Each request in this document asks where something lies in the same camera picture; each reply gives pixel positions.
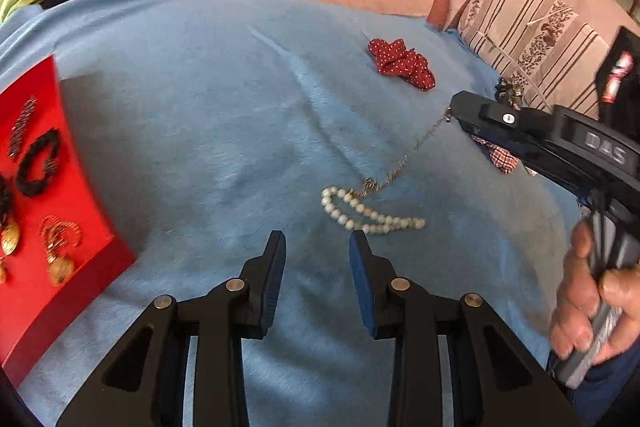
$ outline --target black hair tie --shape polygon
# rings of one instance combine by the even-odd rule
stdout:
[[[32,182],[27,181],[27,176],[33,164],[33,159],[47,146],[51,145],[49,156],[44,160],[43,170],[44,176],[41,180],[34,180]],[[18,167],[18,175],[15,184],[18,190],[28,198],[33,198],[38,194],[42,194],[47,185],[49,184],[49,178],[55,174],[58,169],[58,163],[56,158],[60,151],[60,132],[55,129],[49,129],[45,134],[36,138],[36,141],[31,144],[29,150],[22,158],[20,166]]]

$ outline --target striped fabric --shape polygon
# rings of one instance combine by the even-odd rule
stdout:
[[[530,107],[597,118],[594,78],[609,47],[562,0],[471,0],[458,29],[498,73],[527,87]]]

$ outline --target red polka dot scrunchie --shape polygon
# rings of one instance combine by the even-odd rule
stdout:
[[[423,91],[436,87],[436,79],[429,70],[427,59],[413,48],[407,51],[402,39],[396,39],[391,44],[383,39],[373,39],[368,47],[376,59],[378,73],[396,74]]]

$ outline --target fuzzy blue fabric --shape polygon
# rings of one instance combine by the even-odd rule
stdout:
[[[367,52],[376,37],[425,55],[436,89],[378,74]],[[383,178],[454,93],[492,96],[497,73],[423,19],[301,0],[27,7],[0,26],[0,86],[52,53],[95,195],[138,260],[21,385],[44,425],[155,296],[204,295],[260,254],[272,229],[286,234],[287,265],[273,328],[244,343],[252,425],[386,425],[393,342],[367,336],[349,233],[320,192]],[[546,362],[578,219],[570,194],[523,168],[502,174],[454,121],[369,204],[427,220],[371,237],[375,254],[435,295],[483,295]]]

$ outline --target human hand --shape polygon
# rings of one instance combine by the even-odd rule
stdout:
[[[600,297],[623,315],[595,363],[624,353],[640,335],[640,271],[609,270],[600,285],[591,276],[588,257],[593,249],[593,232],[586,221],[576,225],[571,247],[564,257],[564,279],[558,288],[558,302],[551,319],[549,341],[561,359],[574,349],[587,351],[593,341],[590,317],[595,316]]]

